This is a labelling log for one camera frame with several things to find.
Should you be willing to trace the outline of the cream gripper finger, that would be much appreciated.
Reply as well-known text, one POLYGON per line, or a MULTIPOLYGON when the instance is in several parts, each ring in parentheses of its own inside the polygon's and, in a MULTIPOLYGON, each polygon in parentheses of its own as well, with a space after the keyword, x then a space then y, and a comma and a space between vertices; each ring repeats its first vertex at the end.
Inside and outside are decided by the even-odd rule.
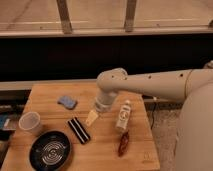
POLYGON ((91 110, 88 114, 88 117, 85 121, 87 126, 91 126, 92 123, 99 117, 98 113, 95 110, 91 110))

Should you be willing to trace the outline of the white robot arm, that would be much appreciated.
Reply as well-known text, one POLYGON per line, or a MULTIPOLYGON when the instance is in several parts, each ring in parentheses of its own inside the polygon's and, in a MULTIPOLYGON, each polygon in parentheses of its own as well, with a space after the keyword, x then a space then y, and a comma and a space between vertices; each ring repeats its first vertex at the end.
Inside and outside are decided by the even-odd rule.
POLYGON ((175 171, 213 171, 213 69, 130 75, 123 68, 100 73, 94 109, 111 109, 121 91, 179 101, 175 171))

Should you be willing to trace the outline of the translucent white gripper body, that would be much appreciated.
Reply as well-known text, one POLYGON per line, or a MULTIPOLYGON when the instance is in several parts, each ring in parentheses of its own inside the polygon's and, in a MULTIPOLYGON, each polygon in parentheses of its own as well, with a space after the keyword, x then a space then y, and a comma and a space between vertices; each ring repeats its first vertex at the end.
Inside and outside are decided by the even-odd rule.
POLYGON ((100 91, 95 98, 95 109, 99 113, 107 112, 111 109, 113 102, 115 101, 117 94, 114 92, 106 93, 100 91))

